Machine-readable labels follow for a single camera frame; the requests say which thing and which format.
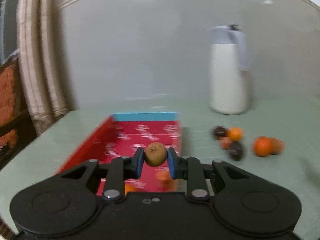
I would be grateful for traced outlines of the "brown round fruit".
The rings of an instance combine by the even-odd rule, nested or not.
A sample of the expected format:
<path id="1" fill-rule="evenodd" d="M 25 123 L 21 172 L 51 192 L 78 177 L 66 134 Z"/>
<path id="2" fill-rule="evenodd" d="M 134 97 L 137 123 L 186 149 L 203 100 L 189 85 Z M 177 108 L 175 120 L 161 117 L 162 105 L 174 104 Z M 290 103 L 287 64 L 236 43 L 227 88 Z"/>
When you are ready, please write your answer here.
<path id="1" fill-rule="evenodd" d="M 153 142 L 145 149 L 144 160 L 151 167 L 158 167 L 165 163 L 167 149 L 160 142 Z"/>

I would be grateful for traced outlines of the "red cardboard box tray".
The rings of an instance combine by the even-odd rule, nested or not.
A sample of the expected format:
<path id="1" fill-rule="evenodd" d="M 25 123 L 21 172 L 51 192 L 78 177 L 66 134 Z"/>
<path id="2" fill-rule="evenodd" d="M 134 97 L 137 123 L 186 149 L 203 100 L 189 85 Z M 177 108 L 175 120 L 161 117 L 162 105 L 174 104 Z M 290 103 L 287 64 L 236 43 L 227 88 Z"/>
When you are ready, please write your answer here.
<path id="1" fill-rule="evenodd" d="M 65 171 L 88 159 L 100 164 L 110 163 L 114 158 L 133 156 L 137 148 L 147 148 L 160 142 L 165 148 L 181 149 L 182 133 L 176 112 L 114 113 L 105 119 L 66 159 L 59 171 Z M 156 171 L 169 171 L 168 164 L 150 167 L 144 164 L 141 178 L 125 183 L 135 185 L 140 192 L 176 191 L 178 182 L 171 179 L 161 183 Z"/>

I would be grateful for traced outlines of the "wooden woven sofa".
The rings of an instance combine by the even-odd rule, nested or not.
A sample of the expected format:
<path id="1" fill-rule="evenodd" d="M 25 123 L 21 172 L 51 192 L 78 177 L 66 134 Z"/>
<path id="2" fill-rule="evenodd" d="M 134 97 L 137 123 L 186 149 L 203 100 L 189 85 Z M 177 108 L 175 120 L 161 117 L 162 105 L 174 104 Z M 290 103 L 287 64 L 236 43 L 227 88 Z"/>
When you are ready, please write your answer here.
<path id="1" fill-rule="evenodd" d="M 1 168 L 37 137 L 28 112 L 17 57 L 1 65 Z"/>

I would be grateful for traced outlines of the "dark purple mangosteen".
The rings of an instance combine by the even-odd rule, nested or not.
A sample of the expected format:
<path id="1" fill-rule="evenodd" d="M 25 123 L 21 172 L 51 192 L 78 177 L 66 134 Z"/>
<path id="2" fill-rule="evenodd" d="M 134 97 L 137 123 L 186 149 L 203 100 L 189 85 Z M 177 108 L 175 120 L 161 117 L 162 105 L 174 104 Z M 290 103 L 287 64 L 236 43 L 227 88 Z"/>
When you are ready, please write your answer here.
<path id="1" fill-rule="evenodd" d="M 244 156 L 243 146 L 238 141 L 232 142 L 227 151 L 234 161 L 240 161 Z"/>

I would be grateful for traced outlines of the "white thermos jug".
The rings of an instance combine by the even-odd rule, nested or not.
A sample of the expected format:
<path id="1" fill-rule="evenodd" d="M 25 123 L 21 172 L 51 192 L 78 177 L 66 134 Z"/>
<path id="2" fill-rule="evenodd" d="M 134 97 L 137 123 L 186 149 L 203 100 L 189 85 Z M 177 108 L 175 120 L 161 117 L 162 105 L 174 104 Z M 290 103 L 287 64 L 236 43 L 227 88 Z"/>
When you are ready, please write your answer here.
<path id="1" fill-rule="evenodd" d="M 225 115 L 239 115 L 249 104 L 247 43 L 239 25 L 212 29 L 209 54 L 210 108 Z"/>

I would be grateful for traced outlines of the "beige satin curtain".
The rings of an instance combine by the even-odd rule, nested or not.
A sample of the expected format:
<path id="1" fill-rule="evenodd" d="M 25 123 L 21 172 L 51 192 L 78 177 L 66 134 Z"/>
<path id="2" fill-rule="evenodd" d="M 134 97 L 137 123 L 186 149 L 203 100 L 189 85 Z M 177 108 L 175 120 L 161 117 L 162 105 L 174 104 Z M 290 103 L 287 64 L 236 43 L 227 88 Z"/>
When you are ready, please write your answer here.
<path id="1" fill-rule="evenodd" d="M 53 0 L 18 0 L 20 74 L 37 135 L 68 112 L 56 61 L 53 16 Z"/>

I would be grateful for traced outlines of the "large orange tangerine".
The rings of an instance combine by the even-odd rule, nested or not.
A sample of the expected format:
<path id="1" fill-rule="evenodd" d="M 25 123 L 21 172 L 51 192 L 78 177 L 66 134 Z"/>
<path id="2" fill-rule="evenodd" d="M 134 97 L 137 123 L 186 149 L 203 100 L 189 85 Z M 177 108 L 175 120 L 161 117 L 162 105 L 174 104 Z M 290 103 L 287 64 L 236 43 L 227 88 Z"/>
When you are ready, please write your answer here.
<path id="1" fill-rule="evenodd" d="M 269 137 L 257 137 L 253 142 L 253 152 L 259 157 L 266 157 L 273 152 L 273 144 Z"/>

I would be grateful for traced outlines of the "small orange tangerine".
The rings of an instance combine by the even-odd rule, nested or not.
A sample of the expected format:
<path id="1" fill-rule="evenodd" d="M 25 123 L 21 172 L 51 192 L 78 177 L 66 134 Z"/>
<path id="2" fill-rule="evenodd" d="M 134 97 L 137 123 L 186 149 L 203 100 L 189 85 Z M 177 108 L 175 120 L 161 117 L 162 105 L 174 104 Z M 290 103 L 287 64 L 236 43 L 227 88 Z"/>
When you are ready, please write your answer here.
<path id="1" fill-rule="evenodd" d="M 240 127 L 230 127 L 227 130 L 227 137 L 231 141 L 240 141 L 243 138 L 243 130 Z"/>

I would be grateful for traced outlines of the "orange fruit in box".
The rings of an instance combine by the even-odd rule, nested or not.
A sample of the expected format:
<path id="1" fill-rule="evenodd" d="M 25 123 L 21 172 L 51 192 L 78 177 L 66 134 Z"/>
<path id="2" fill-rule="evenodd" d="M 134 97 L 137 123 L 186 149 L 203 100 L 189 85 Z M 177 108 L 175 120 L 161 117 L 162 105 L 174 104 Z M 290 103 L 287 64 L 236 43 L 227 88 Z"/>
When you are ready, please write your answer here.
<path id="1" fill-rule="evenodd" d="M 171 180 L 170 172 L 167 170 L 156 171 L 156 178 L 159 182 L 164 183 Z"/>

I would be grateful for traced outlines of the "green cutting mat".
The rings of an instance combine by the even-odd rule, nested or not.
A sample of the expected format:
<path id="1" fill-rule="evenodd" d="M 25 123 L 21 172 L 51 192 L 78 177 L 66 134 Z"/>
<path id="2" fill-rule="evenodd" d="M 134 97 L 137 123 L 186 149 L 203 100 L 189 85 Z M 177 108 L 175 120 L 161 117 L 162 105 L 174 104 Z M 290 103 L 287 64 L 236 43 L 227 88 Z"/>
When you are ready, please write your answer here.
<path id="1" fill-rule="evenodd" d="M 182 153 L 203 163 L 229 159 L 211 137 L 214 126 L 242 128 L 247 153 L 239 167 L 293 191 L 302 202 L 296 234 L 303 239 L 319 238 L 319 100 L 308 96 L 260 100 L 249 112 L 235 116 L 214 113 L 206 102 L 180 100 L 71 111 L 1 170 L 1 219 L 11 230 L 16 229 L 9 213 L 12 197 L 53 175 L 104 119 L 121 112 L 177 112 Z M 255 155 L 257 137 L 271 139 L 270 155 Z"/>

